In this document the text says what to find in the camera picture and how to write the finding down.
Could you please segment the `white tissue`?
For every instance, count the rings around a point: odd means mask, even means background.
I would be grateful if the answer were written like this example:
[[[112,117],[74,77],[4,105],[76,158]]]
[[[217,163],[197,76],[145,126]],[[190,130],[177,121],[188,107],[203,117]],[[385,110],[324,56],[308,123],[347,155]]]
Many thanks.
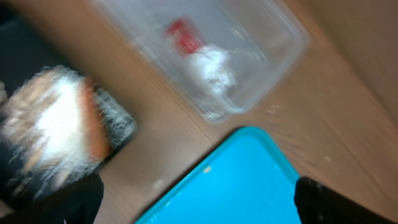
[[[194,54],[187,55],[188,72],[208,93],[215,96],[227,94],[237,85],[235,72],[229,66],[231,56],[217,45],[204,45]]]

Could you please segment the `pile of peanut shells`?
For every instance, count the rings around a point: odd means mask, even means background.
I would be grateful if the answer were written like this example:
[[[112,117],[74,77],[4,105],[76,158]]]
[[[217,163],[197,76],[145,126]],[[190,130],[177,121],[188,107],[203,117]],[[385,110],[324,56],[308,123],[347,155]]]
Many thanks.
[[[51,137],[39,127],[39,120],[59,98],[55,89],[61,76],[55,72],[36,75],[17,90],[2,107],[1,141],[27,159],[21,173],[26,175],[39,163]]]

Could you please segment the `orange carrot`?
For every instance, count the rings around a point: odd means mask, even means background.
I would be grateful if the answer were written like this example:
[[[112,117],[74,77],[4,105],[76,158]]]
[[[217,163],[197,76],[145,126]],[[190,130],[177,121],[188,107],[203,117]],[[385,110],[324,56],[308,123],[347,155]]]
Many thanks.
[[[90,79],[81,81],[80,106],[84,135],[90,159],[103,161],[110,153],[103,117],[95,103],[94,86]]]

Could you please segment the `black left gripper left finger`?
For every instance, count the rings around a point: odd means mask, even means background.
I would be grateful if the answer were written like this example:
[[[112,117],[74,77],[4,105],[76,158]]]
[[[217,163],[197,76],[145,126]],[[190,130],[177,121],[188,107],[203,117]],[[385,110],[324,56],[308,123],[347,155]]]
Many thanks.
[[[20,211],[1,218],[7,223],[93,223],[104,195],[98,174],[90,174]]]

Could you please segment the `red snack wrapper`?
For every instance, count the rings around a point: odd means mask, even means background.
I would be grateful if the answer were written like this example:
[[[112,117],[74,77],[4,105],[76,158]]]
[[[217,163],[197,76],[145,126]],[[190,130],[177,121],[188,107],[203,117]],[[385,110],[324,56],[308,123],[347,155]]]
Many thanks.
[[[166,29],[165,36],[182,57],[194,54],[204,46],[197,31],[185,18],[174,20]]]

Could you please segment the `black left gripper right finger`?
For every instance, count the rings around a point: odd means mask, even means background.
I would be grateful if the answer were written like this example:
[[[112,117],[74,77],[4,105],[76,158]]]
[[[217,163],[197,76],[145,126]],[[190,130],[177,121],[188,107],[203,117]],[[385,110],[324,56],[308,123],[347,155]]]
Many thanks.
[[[294,203],[302,224],[394,224],[309,177],[296,182]]]

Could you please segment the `pile of white rice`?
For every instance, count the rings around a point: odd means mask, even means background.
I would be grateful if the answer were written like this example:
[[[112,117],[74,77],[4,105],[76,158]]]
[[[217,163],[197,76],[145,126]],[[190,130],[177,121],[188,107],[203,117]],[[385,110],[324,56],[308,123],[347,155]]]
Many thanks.
[[[45,72],[55,72],[61,76],[55,86],[59,98],[39,120],[39,127],[51,139],[32,171],[52,168],[55,171],[54,186],[58,190],[66,185],[65,180],[72,171],[98,165],[101,161],[90,159],[84,135],[80,87],[86,77],[61,65],[41,70],[34,76]]]

